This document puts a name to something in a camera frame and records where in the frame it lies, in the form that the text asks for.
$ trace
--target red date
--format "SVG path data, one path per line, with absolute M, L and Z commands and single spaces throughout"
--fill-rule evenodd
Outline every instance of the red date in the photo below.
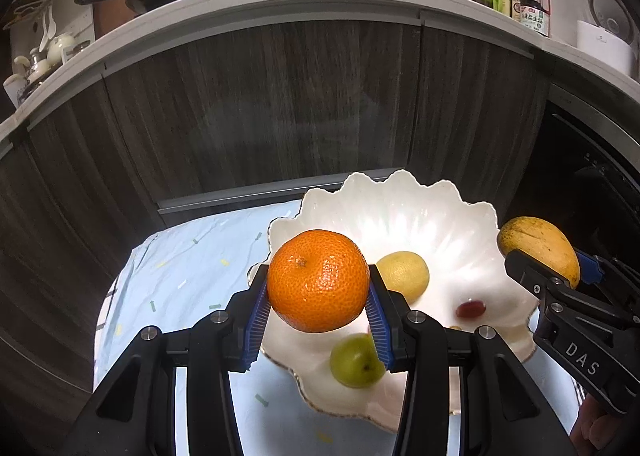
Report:
M 484 301 L 469 299 L 456 308 L 456 317 L 460 319 L 477 319 L 486 311 Z

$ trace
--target scalloped bowl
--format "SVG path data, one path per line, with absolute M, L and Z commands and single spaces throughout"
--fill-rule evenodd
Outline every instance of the scalloped bowl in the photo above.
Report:
M 535 344 L 528 327 L 538 300 L 504 271 L 504 258 L 495 242 L 498 234 L 494 207 L 487 202 L 462 201 L 456 186 L 441 180 L 420 185 L 407 171 L 396 171 L 382 182 L 353 173 L 334 193 L 310 189 L 294 218 L 277 218 L 269 227 L 270 262 L 287 240 L 309 229 L 344 234 L 374 264 L 396 251 L 412 251 L 427 262 L 431 279 L 412 308 L 422 310 L 443 326 L 473 331 L 493 326 L 520 360 L 530 357 Z M 252 280 L 256 267 L 250 270 Z M 469 299 L 486 304 L 478 319 L 462 320 L 455 310 Z M 314 409 L 337 416 L 355 416 L 396 432 L 404 397 L 405 373 L 385 373 L 368 389 L 351 389 L 331 374 L 331 350 L 343 337 L 366 332 L 363 312 L 338 330 L 310 334 L 287 325 L 271 311 L 263 352 L 288 369 L 300 393 Z M 450 411 L 460 412 L 458 370 L 450 370 Z

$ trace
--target white spoon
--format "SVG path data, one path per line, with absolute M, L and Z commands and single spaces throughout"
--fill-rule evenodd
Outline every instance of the white spoon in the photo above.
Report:
M 47 37 L 52 40 L 55 35 L 58 27 L 56 26 L 56 22 L 53 20 L 53 4 L 49 5 L 49 30 L 47 31 Z
M 49 36 L 47 35 L 47 22 L 45 20 L 46 13 L 42 13 L 42 39 L 40 40 L 40 52 L 42 53 L 45 48 L 47 48 L 47 43 L 49 43 Z

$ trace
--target orange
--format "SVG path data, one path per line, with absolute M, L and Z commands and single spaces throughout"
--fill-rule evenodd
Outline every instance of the orange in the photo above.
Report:
M 369 265 L 357 245 L 337 232 L 310 230 L 273 256 L 267 294 L 273 310 L 307 333 L 335 330 L 353 321 L 369 292 Z

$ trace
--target screw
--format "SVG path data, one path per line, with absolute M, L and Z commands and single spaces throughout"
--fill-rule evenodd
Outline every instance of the screw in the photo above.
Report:
M 229 314 L 224 310 L 216 310 L 209 316 L 209 318 L 211 319 L 211 322 L 222 324 L 229 319 Z
M 414 324 L 420 324 L 421 322 L 425 322 L 427 320 L 427 315 L 420 310 L 410 310 L 407 313 L 406 317 Z
M 495 330 L 491 326 L 481 326 L 478 328 L 480 337 L 485 339 L 493 339 L 495 337 Z
M 155 326 L 147 326 L 146 328 L 142 328 L 140 332 L 140 337 L 144 341 L 150 341 L 151 339 L 155 339 L 156 335 L 158 335 L 158 328 Z

